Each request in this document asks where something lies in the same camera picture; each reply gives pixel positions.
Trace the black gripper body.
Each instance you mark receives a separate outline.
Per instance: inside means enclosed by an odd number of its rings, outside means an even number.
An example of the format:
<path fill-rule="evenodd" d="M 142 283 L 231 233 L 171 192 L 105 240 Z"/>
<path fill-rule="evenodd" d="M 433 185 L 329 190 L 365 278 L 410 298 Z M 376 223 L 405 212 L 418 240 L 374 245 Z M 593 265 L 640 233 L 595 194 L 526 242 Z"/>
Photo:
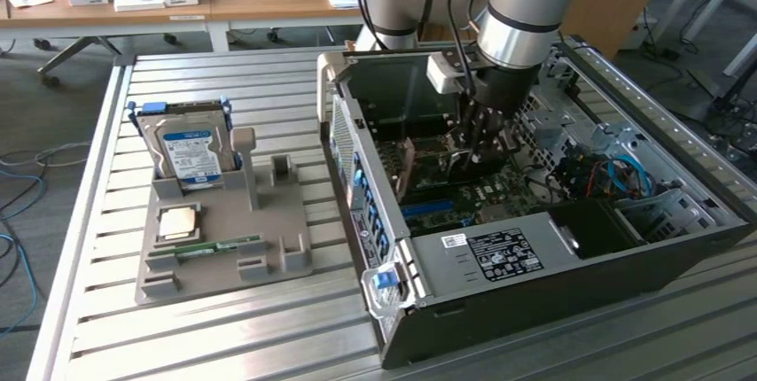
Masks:
<path fill-rule="evenodd" d="M 514 69 L 489 66 L 476 71 L 473 100 L 504 116 L 513 116 L 529 97 L 541 66 Z"/>

